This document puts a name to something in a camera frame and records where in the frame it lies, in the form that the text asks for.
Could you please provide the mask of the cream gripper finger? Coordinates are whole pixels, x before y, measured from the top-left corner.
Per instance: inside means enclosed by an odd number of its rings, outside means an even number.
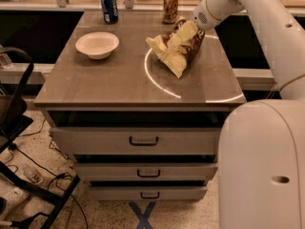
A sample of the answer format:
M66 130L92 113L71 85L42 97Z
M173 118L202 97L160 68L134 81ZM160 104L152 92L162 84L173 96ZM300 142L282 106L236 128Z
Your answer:
M178 24L178 30L170 37L167 43L169 49L180 46L183 42L192 39L198 32L198 27L194 21L188 20Z

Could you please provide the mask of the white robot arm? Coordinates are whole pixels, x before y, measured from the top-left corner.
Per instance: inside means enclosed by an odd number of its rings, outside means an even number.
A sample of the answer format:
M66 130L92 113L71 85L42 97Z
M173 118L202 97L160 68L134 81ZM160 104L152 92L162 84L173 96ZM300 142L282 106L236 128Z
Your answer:
M278 0L202 0L208 31L246 11L279 99L247 102L218 144L219 229L305 229L305 31Z

